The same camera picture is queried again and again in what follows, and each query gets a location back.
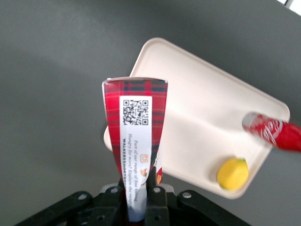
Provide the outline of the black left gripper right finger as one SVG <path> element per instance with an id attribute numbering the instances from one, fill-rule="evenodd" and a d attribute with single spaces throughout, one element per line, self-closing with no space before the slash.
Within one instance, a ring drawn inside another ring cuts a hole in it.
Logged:
<path id="1" fill-rule="evenodd" d="M 147 203 L 144 218 L 145 226 L 169 226 L 169 210 L 166 190 L 157 184 L 157 170 L 150 171 L 147 179 Z"/>

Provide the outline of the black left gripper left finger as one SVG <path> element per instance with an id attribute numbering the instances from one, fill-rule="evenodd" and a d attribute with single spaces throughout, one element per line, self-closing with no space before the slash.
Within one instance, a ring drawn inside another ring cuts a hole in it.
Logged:
<path id="1" fill-rule="evenodd" d="M 122 180 L 104 186 L 91 204 L 77 214 L 79 226 L 127 226 L 127 204 Z"/>

